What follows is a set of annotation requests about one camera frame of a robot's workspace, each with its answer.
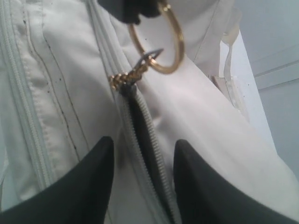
gold ring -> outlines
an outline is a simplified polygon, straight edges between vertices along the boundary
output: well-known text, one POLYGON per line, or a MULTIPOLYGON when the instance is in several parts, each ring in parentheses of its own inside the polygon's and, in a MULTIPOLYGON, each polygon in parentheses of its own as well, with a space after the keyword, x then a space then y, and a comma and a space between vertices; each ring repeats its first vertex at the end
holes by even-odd
MULTIPOLYGON (((159 2, 158 8, 159 8, 161 15, 167 19, 167 21, 173 31, 175 58, 174 58, 174 62, 171 66, 162 66, 162 65, 158 64, 157 61, 153 58, 149 58, 147 63, 154 70, 156 70, 162 74, 171 74, 176 69, 178 69, 179 65, 183 61, 184 54, 185 54, 184 37, 183 37, 181 27, 180 27, 175 15, 173 14, 173 12, 171 10, 170 5, 167 3, 164 3, 164 2, 159 2)), ((141 43, 139 42, 134 25, 129 24, 128 30, 129 30, 131 39, 133 40, 133 43, 134 43, 135 47, 137 48, 139 54, 141 56, 143 56, 145 53, 145 50, 143 49, 141 43)))

zipper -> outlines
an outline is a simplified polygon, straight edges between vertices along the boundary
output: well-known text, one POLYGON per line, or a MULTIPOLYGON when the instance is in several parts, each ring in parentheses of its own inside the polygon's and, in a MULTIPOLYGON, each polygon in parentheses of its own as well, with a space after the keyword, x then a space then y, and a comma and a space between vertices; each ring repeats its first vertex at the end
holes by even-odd
MULTIPOLYGON (((115 45, 113 43, 111 43, 108 31, 107 31, 109 29, 109 28, 107 28, 107 24, 111 23, 111 21, 108 19, 105 20, 105 14, 107 14, 107 13, 102 11, 100 8, 98 8, 97 4, 95 4, 95 1, 89 0, 87 2, 89 3, 88 10, 90 10, 90 13, 91 13, 91 18, 92 18, 92 23, 94 25, 94 29, 97 30, 99 35, 101 36, 101 37, 99 37, 100 42, 101 42, 101 47, 99 46, 99 48, 100 48, 100 50, 102 50, 102 54, 104 54, 103 55, 103 64, 105 65, 106 73, 108 76, 113 75, 113 74, 121 74, 121 72, 123 71, 123 67, 122 67, 121 63, 119 62, 120 60, 118 58, 117 51, 115 50, 115 45), (101 10, 101 12, 96 13, 96 8, 101 10)), ((120 107, 122 107, 120 109, 122 112, 121 115, 124 120, 124 123, 129 128, 129 130, 126 130, 127 132, 125 134, 128 134, 128 138, 130 139, 132 145, 134 146, 135 154, 139 160, 141 172, 146 179, 146 183, 150 189, 150 193, 152 194, 152 196, 154 198, 156 198, 159 201, 159 197, 157 195, 157 192, 155 190, 155 187, 154 187, 153 181, 151 180, 149 172, 146 168, 146 164, 145 164, 141 149, 138 144, 138 139, 137 139, 136 132, 134 129, 134 124, 133 124, 133 119, 132 119, 131 113, 130 113, 130 106, 129 106, 128 99, 123 98, 123 100, 122 100, 116 96, 119 93, 115 92, 114 90, 112 90, 112 91, 114 92, 113 93, 114 99, 119 100, 120 107)), ((162 186, 163 186, 163 192, 164 192, 164 195, 165 195, 165 198, 166 198, 166 201, 167 201, 170 213, 171 213, 170 220, 172 220, 173 223, 175 223, 175 224, 181 224, 181 218, 180 218, 180 213, 179 213, 178 206, 176 203, 176 198, 173 194, 171 184, 167 178, 167 173, 166 173, 166 170, 164 167, 164 160, 163 160, 163 157, 162 157, 159 145, 158 145, 157 137, 156 137, 156 134, 154 131, 151 116, 147 109, 147 105, 146 105, 144 99, 140 96, 140 93, 136 94, 135 100, 143 114, 143 117, 144 117, 144 120, 145 120, 145 123, 147 126, 147 131, 149 133, 150 142, 151 142, 151 145, 153 148, 156 164, 158 167, 159 175, 160 175, 162 186)))
POLYGON ((38 118, 34 111, 33 99, 27 86, 26 74, 15 40, 11 18, 13 12, 11 12, 10 3, 9 0, 0 0, 0 45, 3 55, 6 56, 5 62, 9 69, 10 86, 21 118, 22 131, 26 138, 30 157, 38 176, 39 186, 41 189, 45 189, 51 183, 43 150, 45 146, 40 135, 38 118))

zipper teeth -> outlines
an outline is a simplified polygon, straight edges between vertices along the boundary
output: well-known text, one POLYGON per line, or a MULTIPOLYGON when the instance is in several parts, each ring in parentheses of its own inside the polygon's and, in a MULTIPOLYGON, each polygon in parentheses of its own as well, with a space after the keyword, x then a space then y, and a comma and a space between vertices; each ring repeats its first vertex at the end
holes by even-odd
MULTIPOLYGON (((94 4, 93 0, 89 0, 89 2, 91 3, 90 10, 95 11, 97 5, 94 4)), ((105 26, 102 24, 101 18, 98 19, 98 22, 99 22, 99 26, 101 28, 101 31, 103 32, 103 35, 105 35, 105 30, 106 29, 105 29, 105 26)), ((105 42, 106 45, 108 45, 108 47, 110 49, 110 50, 104 49, 104 53, 109 59, 112 59, 112 60, 109 60, 107 64, 110 66, 110 69, 112 70, 113 73, 118 74, 122 71, 121 65, 118 63, 117 55, 113 51, 113 46, 112 46, 111 42, 108 41, 108 39, 109 38, 108 38, 107 35, 106 35, 105 38, 102 38, 102 41, 105 42)), ((147 185, 151 189, 151 192, 152 192, 153 196, 158 200, 158 195, 155 191, 155 188, 154 188, 154 185, 153 185, 152 181, 150 180, 150 175, 149 175, 149 173, 146 169, 145 162, 144 162, 144 159, 143 159, 142 154, 141 154, 141 150, 140 150, 139 145, 138 145, 137 136, 136 136, 134 126, 133 126, 133 120, 132 120, 130 112, 129 112, 130 109, 129 109, 128 101, 127 100, 122 100, 122 103, 123 103, 123 107, 124 107, 124 114, 123 114, 124 121, 126 123, 126 126, 129 126, 129 128, 130 128, 129 129, 129 133, 130 133, 129 136, 130 136, 130 141, 133 144, 133 148, 135 149, 134 153, 137 156, 139 164, 141 165, 142 173, 146 177, 147 185)))
POLYGON ((6 25, 11 24, 11 19, 10 20, 7 19, 6 15, 5 15, 5 8, 7 8, 8 12, 10 12, 10 7, 8 6, 8 4, 9 3, 7 1, 5 1, 5 0, 2 1, 1 17, 2 17, 2 21, 3 21, 2 22, 2 31, 3 31, 2 33, 4 35, 4 45, 6 46, 6 50, 8 52, 8 57, 9 57, 9 60, 11 63, 11 69, 14 72, 14 79, 15 79, 15 82, 17 85, 19 95, 21 97, 21 101, 22 101, 22 108, 24 109, 24 111, 26 113, 26 118, 27 118, 26 125, 28 126, 28 128, 30 130, 31 138, 34 142, 33 146, 35 146, 35 151, 37 152, 37 156, 39 158, 38 159, 39 164, 36 166, 37 172, 42 177, 40 179, 40 180, 43 180, 41 184, 42 184, 42 187, 45 188, 45 187, 49 186, 49 184, 50 184, 49 175, 47 173, 42 147, 39 142, 37 130, 36 130, 36 127, 35 127, 35 124, 33 121, 33 116, 30 111, 29 103, 28 103, 27 96, 26 96, 24 86, 22 83, 22 79, 20 76, 21 69, 18 68, 18 65, 15 61, 14 50, 13 50, 12 44, 10 42, 11 38, 9 38, 10 36, 13 37, 14 33, 8 34, 9 29, 6 28, 6 25))
MULTIPOLYGON (((96 12, 97 5, 94 3, 94 1, 93 0, 89 0, 88 3, 90 3, 89 10, 96 12)), ((118 73, 122 72, 122 69, 121 69, 121 65, 118 62, 117 54, 114 51, 114 46, 109 41, 109 36, 105 32, 106 27, 105 27, 104 24, 102 24, 101 18, 97 18, 97 19, 98 19, 99 26, 101 28, 101 30, 100 30, 101 34, 100 35, 104 36, 104 37, 101 37, 101 41, 103 43, 105 43, 108 46, 108 48, 109 48, 109 49, 106 49, 104 47, 105 44, 102 45, 102 47, 103 47, 102 49, 104 51, 104 54, 108 57, 108 61, 107 61, 106 64, 107 64, 107 66, 110 66, 110 69, 112 70, 112 72, 114 74, 118 74, 118 73)), ((130 137, 129 140, 130 140, 130 142, 131 142, 131 144, 133 146, 134 153, 135 153, 135 155, 136 155, 136 157, 138 159, 138 162, 140 164, 140 167, 141 167, 141 170, 142 170, 142 174, 143 174, 143 176, 145 176, 146 184, 148 185, 148 187, 149 187, 149 189, 151 191, 152 196, 155 198, 156 201, 159 202, 158 195, 157 195, 156 190, 154 188, 153 182, 151 181, 151 178, 150 178, 150 175, 148 173, 148 170, 146 169, 146 165, 145 165, 145 162, 144 162, 141 150, 140 150, 139 145, 138 145, 138 140, 137 140, 137 136, 136 136, 134 125, 133 125, 133 120, 132 120, 132 117, 131 117, 131 114, 130 114, 130 109, 129 109, 128 101, 126 99, 124 99, 124 100, 121 100, 121 102, 122 102, 122 107, 124 109, 124 110, 122 110, 124 112, 123 113, 123 120, 125 122, 125 125, 129 128, 129 130, 128 130, 128 132, 129 132, 128 136, 130 137)), ((154 132, 151 131, 151 137, 150 137, 151 140, 153 139, 153 134, 154 134, 154 132)), ((167 182, 166 173, 162 172, 162 170, 163 170, 164 167, 161 166, 161 164, 162 164, 161 159, 160 159, 160 161, 157 164, 159 164, 159 171, 160 171, 160 173, 163 174, 163 186, 164 186, 164 190, 168 189, 166 194, 167 194, 167 198, 169 199, 169 198, 172 198, 172 195, 171 195, 171 190, 169 190, 169 185, 168 185, 169 183, 167 182)), ((176 224, 180 224, 181 223, 180 222, 180 217, 178 218, 178 216, 175 215, 174 209, 171 209, 171 213, 172 213, 173 219, 175 220, 175 223, 176 224)))
POLYGON ((151 191, 153 192, 153 196, 157 200, 159 200, 158 195, 157 195, 157 193, 155 191, 155 188, 154 188, 154 184, 153 184, 153 182, 150 179, 150 174, 149 174, 149 172, 146 169, 146 165, 145 165, 143 156, 141 154, 141 150, 140 150, 139 145, 138 145, 138 140, 137 140, 137 136, 136 136, 134 125, 133 125, 133 120, 132 120, 131 114, 129 112, 130 108, 129 108, 127 100, 124 101, 124 107, 125 107, 124 119, 125 119, 125 121, 128 121, 128 124, 129 124, 129 127, 130 127, 130 131, 129 131, 130 132, 130 138, 131 138, 130 140, 131 140, 131 142, 134 145, 133 148, 136 149, 136 150, 134 150, 134 152, 135 152, 135 154, 136 154, 136 156, 138 158, 138 161, 139 161, 139 163, 141 165, 142 172, 146 176, 146 183, 151 188, 151 191))
POLYGON ((181 223, 181 218, 180 218, 180 215, 178 215, 179 213, 178 213, 176 200, 174 198, 173 191, 171 189, 171 186, 170 186, 170 183, 169 183, 169 180, 168 180, 168 177, 167 177, 167 173, 165 171, 163 156, 162 156, 161 151, 160 151, 160 146, 159 146, 159 143, 157 141, 157 137, 156 137, 156 133, 155 133, 155 130, 154 130, 154 127, 153 127, 153 124, 152 124, 151 116, 149 115, 148 108, 147 108, 146 104, 144 103, 144 100, 140 97, 139 94, 137 94, 136 100, 137 100, 137 102, 139 104, 139 107, 142 111, 143 117, 144 117, 145 122, 146 122, 146 126, 147 126, 148 131, 149 131, 150 141, 151 141, 151 144, 152 144, 153 149, 154 149, 154 154, 155 154, 157 166, 158 166, 158 169, 159 169, 159 173, 160 173, 164 193, 166 195, 167 202, 168 202, 168 205, 169 205, 170 210, 171 210, 172 218, 173 218, 173 220, 176 224, 180 224, 181 223))

zipper slider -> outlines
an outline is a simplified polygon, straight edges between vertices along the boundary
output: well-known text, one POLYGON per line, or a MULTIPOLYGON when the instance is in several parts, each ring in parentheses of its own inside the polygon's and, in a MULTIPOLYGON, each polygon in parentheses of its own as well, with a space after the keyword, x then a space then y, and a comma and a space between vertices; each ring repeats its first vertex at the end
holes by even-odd
POLYGON ((109 83, 112 89, 120 91, 123 87, 132 87, 142 78, 143 73, 149 69, 149 60, 156 59, 163 49, 154 50, 144 54, 130 72, 119 73, 109 77, 109 83))

white wall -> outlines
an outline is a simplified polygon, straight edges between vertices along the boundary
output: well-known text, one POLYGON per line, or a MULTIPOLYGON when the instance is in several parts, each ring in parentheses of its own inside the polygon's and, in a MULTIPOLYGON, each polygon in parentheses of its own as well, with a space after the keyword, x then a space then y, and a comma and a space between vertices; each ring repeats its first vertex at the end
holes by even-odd
POLYGON ((236 0, 276 149, 299 179, 299 1, 236 0))

